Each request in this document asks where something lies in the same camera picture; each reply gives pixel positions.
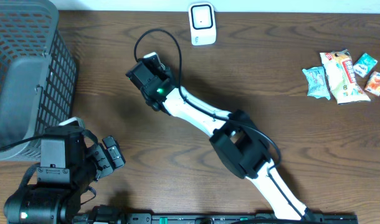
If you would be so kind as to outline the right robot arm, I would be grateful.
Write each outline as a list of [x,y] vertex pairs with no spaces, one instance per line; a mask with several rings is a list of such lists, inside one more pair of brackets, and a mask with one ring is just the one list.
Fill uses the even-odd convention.
[[278,164],[269,152],[269,147],[276,144],[257,129],[247,113],[220,110],[196,98],[156,59],[139,60],[126,76],[152,109],[183,119],[205,133],[225,167],[238,178],[249,180],[276,218],[314,219],[278,173]]

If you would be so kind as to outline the green tissue pack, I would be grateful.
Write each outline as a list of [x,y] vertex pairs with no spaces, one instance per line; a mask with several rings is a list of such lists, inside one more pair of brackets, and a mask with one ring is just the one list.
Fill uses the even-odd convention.
[[367,53],[362,54],[359,60],[353,65],[355,74],[365,77],[377,65],[378,61]]

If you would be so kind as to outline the orange tissue pack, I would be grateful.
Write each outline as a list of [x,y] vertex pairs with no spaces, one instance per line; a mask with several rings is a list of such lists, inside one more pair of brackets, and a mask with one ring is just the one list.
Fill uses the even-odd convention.
[[380,73],[373,72],[364,88],[367,92],[380,96]]

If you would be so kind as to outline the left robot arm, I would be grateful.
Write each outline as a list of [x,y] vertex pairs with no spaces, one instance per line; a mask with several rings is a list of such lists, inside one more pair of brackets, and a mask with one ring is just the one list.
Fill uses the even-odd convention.
[[40,149],[40,162],[4,204],[8,223],[71,223],[91,183],[126,163],[113,136],[99,141],[78,117],[46,128]]

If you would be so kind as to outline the white blue snack bag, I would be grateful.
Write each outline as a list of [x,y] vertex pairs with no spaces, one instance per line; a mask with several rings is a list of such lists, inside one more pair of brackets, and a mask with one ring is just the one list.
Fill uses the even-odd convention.
[[337,52],[320,52],[320,58],[330,92],[337,104],[371,101],[356,81],[353,61],[347,49]]

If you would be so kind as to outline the light green wipes pack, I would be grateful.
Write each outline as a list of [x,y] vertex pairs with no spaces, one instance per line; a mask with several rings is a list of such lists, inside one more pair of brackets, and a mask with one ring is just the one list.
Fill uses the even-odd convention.
[[314,98],[326,98],[327,100],[331,99],[330,92],[326,84],[325,69],[323,67],[312,67],[309,69],[304,68],[302,72],[308,82],[307,96],[312,96]]

